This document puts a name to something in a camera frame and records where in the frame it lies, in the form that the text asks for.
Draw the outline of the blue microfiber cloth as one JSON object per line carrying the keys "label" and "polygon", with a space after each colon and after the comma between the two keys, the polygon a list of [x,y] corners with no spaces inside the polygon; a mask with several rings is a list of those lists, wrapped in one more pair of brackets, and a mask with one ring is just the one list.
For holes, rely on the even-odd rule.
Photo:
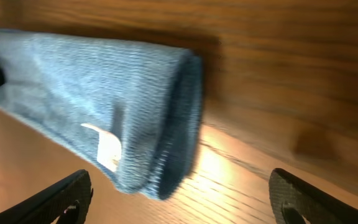
{"label": "blue microfiber cloth", "polygon": [[189,49],[0,30],[0,110],[92,163],[126,194],[165,200],[191,169],[203,63]]}

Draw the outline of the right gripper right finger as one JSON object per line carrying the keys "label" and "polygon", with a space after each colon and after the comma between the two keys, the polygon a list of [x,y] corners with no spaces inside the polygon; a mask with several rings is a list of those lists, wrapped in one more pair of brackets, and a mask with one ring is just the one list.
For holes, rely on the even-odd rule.
{"label": "right gripper right finger", "polygon": [[358,209],[284,169],[276,168],[272,171],[268,189],[278,224],[358,224]]}

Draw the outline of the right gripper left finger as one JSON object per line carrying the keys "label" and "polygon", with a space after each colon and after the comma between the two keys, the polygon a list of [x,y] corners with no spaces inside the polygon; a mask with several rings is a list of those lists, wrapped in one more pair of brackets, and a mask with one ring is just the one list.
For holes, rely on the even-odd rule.
{"label": "right gripper left finger", "polygon": [[0,213],[0,224],[84,224],[93,196],[88,171],[80,169]]}

